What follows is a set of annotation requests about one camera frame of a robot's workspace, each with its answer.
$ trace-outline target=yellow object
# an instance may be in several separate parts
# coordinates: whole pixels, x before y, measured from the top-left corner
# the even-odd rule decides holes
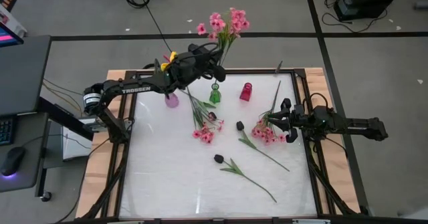
[[[168,67],[168,65],[171,64],[171,62],[175,59],[177,56],[177,53],[175,51],[171,52],[171,56],[169,57],[169,63],[163,63],[160,65],[160,70],[165,71],[165,69]]]

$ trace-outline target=desk leg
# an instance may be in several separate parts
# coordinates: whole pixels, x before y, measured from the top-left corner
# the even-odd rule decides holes
[[[84,124],[82,122],[80,122],[77,118],[74,118],[73,116],[65,113],[63,110],[42,97],[39,97],[37,111],[48,113],[51,120],[92,141],[94,133],[86,130],[83,127]]]

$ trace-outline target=green vase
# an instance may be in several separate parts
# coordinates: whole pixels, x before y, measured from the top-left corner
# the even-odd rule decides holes
[[[219,91],[220,86],[216,83],[214,83],[211,88],[213,89],[211,91],[211,95],[209,96],[209,101],[211,101],[212,103],[216,104],[220,102],[221,99],[221,94]]]

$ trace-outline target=pink vase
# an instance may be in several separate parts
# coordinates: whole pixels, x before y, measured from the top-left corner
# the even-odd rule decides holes
[[[167,104],[167,106],[169,108],[175,108],[179,105],[179,97],[177,97],[177,95],[175,95],[174,93],[171,93],[168,95],[169,98],[167,98],[167,96],[165,96],[165,104]]]

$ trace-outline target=wooden table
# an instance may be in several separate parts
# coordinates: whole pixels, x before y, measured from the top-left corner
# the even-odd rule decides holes
[[[310,93],[320,93],[327,98],[328,105],[332,105],[330,92],[328,90],[326,77],[322,68],[306,68],[306,79]],[[125,78],[126,70],[110,70],[107,75],[107,80],[117,80],[119,78]],[[304,99],[303,87],[299,86],[300,96]],[[124,118],[128,117],[130,109],[131,95],[127,95],[126,107],[124,111]],[[109,105],[109,109],[112,113],[117,116],[120,106],[120,100],[122,96],[116,97]],[[312,98],[313,106],[325,105],[324,100],[315,95]],[[342,137],[338,134],[330,134],[329,138],[342,144]],[[108,138],[106,132],[94,135],[94,141],[92,143],[92,149],[103,143]],[[342,200],[354,211],[359,212],[358,201],[352,182],[351,173],[346,159],[344,151],[336,146],[329,140],[322,141],[322,150],[324,153],[324,159],[326,162],[326,168],[328,172],[328,178],[330,184],[334,187],[336,192],[340,195]],[[112,154],[112,143],[107,142],[96,150],[88,161],[86,167],[84,182],[82,184],[82,190],[80,192],[80,199],[78,203],[78,209],[76,217],[81,217],[89,211],[90,207],[96,202],[101,192],[106,186],[106,179],[108,173],[108,167],[110,165],[110,156]],[[116,167],[122,158],[122,147],[118,150],[118,158],[116,159]],[[322,204],[323,213],[328,214],[328,206],[326,201],[326,195],[324,187],[318,181],[318,188],[320,190],[320,199]],[[114,204],[117,196],[117,183],[110,195],[110,204],[108,208],[108,216],[114,215]]]

